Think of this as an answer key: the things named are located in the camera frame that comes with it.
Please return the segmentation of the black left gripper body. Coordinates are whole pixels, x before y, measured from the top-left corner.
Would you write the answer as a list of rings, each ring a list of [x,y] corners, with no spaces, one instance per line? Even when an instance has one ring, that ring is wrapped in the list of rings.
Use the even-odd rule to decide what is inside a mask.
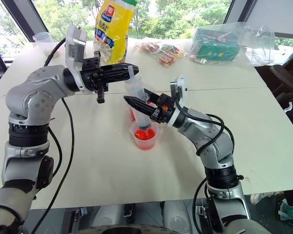
[[[108,91],[108,83],[103,76],[99,51],[94,52],[94,57],[84,59],[80,73],[85,87],[97,94],[97,102],[99,104],[104,103],[105,92]]]

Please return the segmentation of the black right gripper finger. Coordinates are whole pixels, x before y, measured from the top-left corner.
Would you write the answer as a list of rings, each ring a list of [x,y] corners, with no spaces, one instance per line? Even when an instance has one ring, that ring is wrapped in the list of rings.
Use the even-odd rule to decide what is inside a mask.
[[[144,92],[146,95],[147,103],[157,104],[157,100],[158,100],[159,96],[156,93],[153,93],[152,91],[150,91],[146,88],[144,89]]]
[[[152,101],[143,102],[141,99],[132,96],[124,96],[127,104],[138,112],[147,115],[150,118],[159,118],[157,104]]]

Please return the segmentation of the dark chair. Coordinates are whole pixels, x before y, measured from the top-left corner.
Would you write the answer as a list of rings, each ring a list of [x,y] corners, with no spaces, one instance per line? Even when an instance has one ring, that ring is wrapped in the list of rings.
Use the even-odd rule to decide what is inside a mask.
[[[283,108],[293,107],[293,53],[280,65],[255,67],[273,96]]]

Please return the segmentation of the white shoe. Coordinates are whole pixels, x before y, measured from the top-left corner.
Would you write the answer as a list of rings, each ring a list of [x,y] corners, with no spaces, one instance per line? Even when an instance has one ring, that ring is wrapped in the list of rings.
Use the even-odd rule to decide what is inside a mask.
[[[267,193],[251,194],[250,202],[252,205],[256,205],[261,201],[261,199],[265,198],[267,195]]]

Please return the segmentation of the yellow snack bag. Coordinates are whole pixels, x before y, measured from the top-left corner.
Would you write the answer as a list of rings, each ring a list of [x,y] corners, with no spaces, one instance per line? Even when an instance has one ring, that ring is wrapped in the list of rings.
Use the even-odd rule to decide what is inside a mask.
[[[104,0],[96,17],[94,49],[107,64],[124,62],[127,33],[136,0]]]

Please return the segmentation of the red white snack packet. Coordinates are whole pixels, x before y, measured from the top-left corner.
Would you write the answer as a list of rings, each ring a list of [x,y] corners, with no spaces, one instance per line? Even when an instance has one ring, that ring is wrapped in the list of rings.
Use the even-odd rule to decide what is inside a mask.
[[[162,44],[158,42],[141,42],[137,43],[137,47],[148,54],[157,54],[162,49]]]
[[[177,59],[184,57],[184,51],[171,44],[164,44],[159,53],[158,61],[164,66],[172,65]]]

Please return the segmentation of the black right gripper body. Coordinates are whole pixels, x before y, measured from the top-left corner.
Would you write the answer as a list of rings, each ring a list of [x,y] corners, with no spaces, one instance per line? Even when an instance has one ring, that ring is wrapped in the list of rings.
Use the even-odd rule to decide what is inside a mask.
[[[164,93],[158,96],[157,109],[159,110],[159,118],[151,118],[151,120],[158,123],[168,123],[175,110],[173,107],[173,99]]]

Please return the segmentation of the green box in plastic bag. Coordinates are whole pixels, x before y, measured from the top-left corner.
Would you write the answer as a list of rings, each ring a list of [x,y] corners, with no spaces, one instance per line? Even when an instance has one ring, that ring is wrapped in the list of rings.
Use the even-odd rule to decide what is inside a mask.
[[[200,26],[195,31],[198,28],[232,32],[238,37],[237,41],[240,46],[240,51],[233,61],[212,62],[203,65],[245,66],[251,64],[252,66],[263,66],[273,62],[275,35],[266,26],[255,27],[246,22],[233,22]]]

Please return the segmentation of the green cardboard box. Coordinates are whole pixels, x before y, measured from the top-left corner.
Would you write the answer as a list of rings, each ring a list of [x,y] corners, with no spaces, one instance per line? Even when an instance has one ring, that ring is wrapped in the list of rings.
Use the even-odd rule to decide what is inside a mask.
[[[190,58],[202,64],[233,61],[240,51],[232,32],[198,28],[192,38]]]

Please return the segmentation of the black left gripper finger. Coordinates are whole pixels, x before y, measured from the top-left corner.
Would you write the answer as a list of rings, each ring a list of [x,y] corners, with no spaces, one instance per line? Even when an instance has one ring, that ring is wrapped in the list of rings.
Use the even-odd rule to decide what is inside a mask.
[[[101,67],[101,70],[103,73],[123,73],[127,72],[129,66],[132,66],[133,72],[135,74],[139,73],[139,67],[130,63],[117,63],[117,64],[111,64],[111,65],[104,65]]]
[[[104,75],[103,75],[103,80],[106,83],[125,81],[125,80],[129,80],[129,79],[130,79],[129,72],[104,73]]]

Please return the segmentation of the clear plastic syringe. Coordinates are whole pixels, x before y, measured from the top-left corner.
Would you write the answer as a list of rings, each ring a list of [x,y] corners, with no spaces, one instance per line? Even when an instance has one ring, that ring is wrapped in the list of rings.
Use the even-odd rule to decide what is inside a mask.
[[[144,85],[142,82],[141,76],[135,76],[133,66],[130,65],[128,67],[129,71],[129,79],[125,81],[125,89],[128,96],[136,97],[141,99],[142,101],[147,101],[147,96],[144,91]],[[131,108],[135,121],[140,129],[147,129],[151,125],[151,121],[148,116],[145,114],[135,110],[133,107]]]

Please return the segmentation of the empty clear plastic cup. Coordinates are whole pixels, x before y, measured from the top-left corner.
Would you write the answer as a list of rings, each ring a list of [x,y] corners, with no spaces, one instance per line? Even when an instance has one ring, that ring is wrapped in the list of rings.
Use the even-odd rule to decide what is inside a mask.
[[[46,57],[50,55],[57,43],[53,40],[49,32],[39,32],[33,37],[35,43],[40,47]]]

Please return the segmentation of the grey rounded robot leg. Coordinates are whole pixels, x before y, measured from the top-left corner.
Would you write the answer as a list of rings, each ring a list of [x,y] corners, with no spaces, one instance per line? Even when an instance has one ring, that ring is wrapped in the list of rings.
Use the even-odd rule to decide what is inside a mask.
[[[118,225],[123,221],[124,204],[103,205],[99,208],[91,224],[92,227]]]
[[[164,202],[163,225],[180,234],[192,234],[191,221],[183,200]]]

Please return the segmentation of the dark window frame post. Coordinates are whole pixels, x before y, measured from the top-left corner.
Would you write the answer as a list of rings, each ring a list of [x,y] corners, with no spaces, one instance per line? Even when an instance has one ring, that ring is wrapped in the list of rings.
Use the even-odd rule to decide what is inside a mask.
[[[17,26],[30,42],[40,32],[48,32],[32,0],[1,0]]]
[[[248,8],[248,0],[231,0],[223,24],[243,22]]]

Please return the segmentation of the green paper package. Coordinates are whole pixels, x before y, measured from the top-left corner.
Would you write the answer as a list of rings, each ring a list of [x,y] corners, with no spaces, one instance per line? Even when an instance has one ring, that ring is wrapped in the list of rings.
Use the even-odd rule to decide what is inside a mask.
[[[281,201],[278,214],[281,221],[293,220],[293,206],[290,206],[285,198]]]

